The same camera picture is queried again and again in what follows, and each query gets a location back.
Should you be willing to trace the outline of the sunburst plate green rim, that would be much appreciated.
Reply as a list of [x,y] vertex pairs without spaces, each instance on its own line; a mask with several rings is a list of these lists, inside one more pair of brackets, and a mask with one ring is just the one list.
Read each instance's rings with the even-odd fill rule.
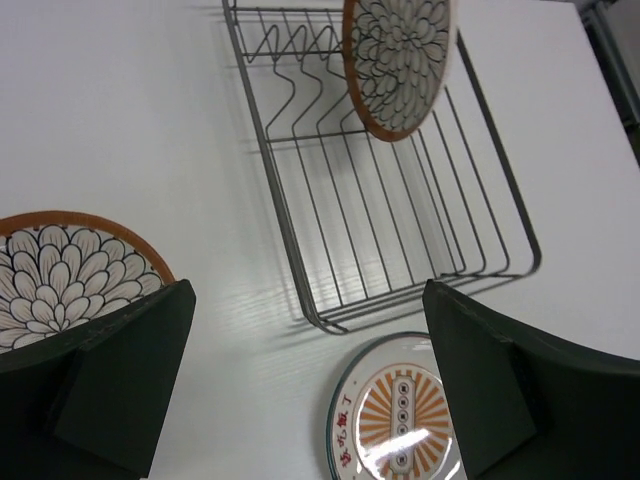
[[330,403],[326,452],[339,480],[465,478],[428,334],[386,335],[357,353]]

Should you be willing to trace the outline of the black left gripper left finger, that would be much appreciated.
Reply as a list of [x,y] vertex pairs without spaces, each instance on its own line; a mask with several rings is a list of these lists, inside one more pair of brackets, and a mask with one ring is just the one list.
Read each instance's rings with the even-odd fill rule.
[[2,478],[148,477],[195,306],[183,279],[2,354]]

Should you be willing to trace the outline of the floral plate brown rim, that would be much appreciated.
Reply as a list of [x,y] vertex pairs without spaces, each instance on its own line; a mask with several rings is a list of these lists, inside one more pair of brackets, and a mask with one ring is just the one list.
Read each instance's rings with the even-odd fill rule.
[[173,283],[165,260],[125,226],[48,210],[1,221],[1,350],[69,331]]
[[384,142],[410,136],[444,90],[458,36],[458,3],[345,1],[342,57],[365,129]]

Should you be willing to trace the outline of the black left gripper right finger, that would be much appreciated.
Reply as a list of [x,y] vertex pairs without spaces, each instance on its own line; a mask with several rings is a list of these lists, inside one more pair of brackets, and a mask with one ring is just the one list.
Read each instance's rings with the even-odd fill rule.
[[638,361],[441,282],[427,282],[422,303],[468,478],[638,478]]

